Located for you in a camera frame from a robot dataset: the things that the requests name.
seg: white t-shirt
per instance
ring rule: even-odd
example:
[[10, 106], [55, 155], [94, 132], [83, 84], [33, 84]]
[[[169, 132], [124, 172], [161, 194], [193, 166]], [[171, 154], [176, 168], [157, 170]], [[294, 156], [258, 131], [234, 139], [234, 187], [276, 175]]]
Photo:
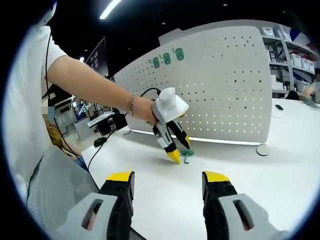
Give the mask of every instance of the white t-shirt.
[[[12, 65], [4, 98], [2, 137], [5, 155], [24, 202], [30, 178], [45, 150], [52, 145], [42, 117], [42, 86], [46, 86], [50, 31], [49, 26], [30, 29]], [[51, 38], [47, 69], [64, 55], [66, 53]]]

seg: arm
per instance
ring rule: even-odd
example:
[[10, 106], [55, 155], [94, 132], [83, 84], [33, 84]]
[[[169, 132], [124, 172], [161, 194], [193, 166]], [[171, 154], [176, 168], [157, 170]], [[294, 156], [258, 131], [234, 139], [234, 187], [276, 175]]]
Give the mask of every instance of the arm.
[[[103, 78], [79, 60], [66, 55], [59, 57], [51, 64], [47, 77], [49, 82], [88, 102], [129, 112], [132, 93]], [[132, 111], [134, 117], [155, 125], [157, 120], [151, 106], [150, 99], [136, 96]]]
[[75, 146], [74, 144], [72, 144], [70, 141], [68, 141], [66, 139], [64, 139], [64, 140], [62, 140], [62, 148], [64, 150], [67, 150], [69, 153], [71, 153], [71, 154], [75, 153], [78, 157], [80, 157], [81, 156], [81, 151], [77, 148], [77, 146]]

